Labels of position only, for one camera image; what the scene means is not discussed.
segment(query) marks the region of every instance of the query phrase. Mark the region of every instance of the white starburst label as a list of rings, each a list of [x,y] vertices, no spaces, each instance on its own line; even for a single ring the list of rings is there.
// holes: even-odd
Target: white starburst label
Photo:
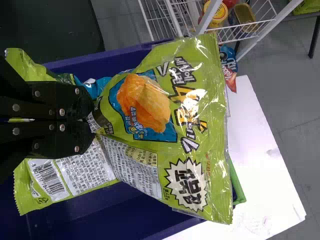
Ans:
[[[171,189],[171,194],[175,195],[179,205],[186,208],[203,211],[207,205],[206,194],[207,182],[202,171],[201,163],[196,164],[188,157],[185,162],[178,159],[177,163],[170,162],[170,168],[165,169],[169,184],[165,186]]]

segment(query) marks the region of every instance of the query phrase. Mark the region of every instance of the nutrition label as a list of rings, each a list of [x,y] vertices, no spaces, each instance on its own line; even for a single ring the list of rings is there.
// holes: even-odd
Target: nutrition label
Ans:
[[[101,136],[117,179],[156,199],[162,199],[156,153]]]
[[[92,115],[92,112],[86,117],[87,122],[89,123],[91,132],[96,133],[101,127],[94,119],[94,116]]]
[[[73,196],[116,179],[106,148],[96,138],[84,154],[55,162]]]

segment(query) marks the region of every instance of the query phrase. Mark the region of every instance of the yellow container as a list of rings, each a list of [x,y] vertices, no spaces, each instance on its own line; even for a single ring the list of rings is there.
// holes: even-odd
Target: yellow container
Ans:
[[[211,1],[207,1],[204,4],[203,7],[203,14],[207,11]],[[220,28],[222,27],[222,23],[226,18],[228,17],[228,8],[227,6],[222,2],[220,6],[218,7],[217,11],[215,12],[215,15],[213,16],[208,28],[210,29],[215,29],[215,28]]]

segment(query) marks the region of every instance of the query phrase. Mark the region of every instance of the yellow lid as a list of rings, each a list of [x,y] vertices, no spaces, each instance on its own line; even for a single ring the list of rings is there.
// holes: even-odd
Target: yellow lid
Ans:
[[[211,1],[207,1],[204,4],[203,12],[205,13],[210,5]],[[217,11],[215,12],[215,15],[212,18],[212,21],[215,23],[221,23],[228,17],[228,8],[227,6],[222,2],[220,6],[218,7]]]

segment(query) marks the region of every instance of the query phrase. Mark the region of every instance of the green object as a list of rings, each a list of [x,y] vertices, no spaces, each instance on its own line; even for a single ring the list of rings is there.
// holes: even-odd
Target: green object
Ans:
[[[72,74],[51,72],[34,63],[22,49],[8,48],[6,60],[26,82],[59,81],[74,84]],[[12,118],[9,121],[21,122],[26,119]],[[20,215],[119,182],[100,136],[93,140],[83,155],[55,160],[25,158],[13,175],[14,199]]]
[[[206,220],[231,224],[225,79],[217,37],[158,45],[114,76],[87,118],[116,177]]]
[[[309,14],[320,11],[320,0],[303,0],[294,10],[294,15]]]
[[[233,188],[235,190],[236,193],[236,200],[233,201],[233,205],[236,206],[238,204],[243,204],[247,201],[245,193],[241,187],[239,178],[237,176],[234,164],[229,156],[229,153],[226,154],[226,157],[228,158],[228,163],[229,163],[229,167],[230,167],[230,178],[231,178],[231,182],[233,185]]]
[[[13,193],[19,214],[118,183],[105,152],[97,136],[83,155],[55,160],[25,158],[13,172]]]

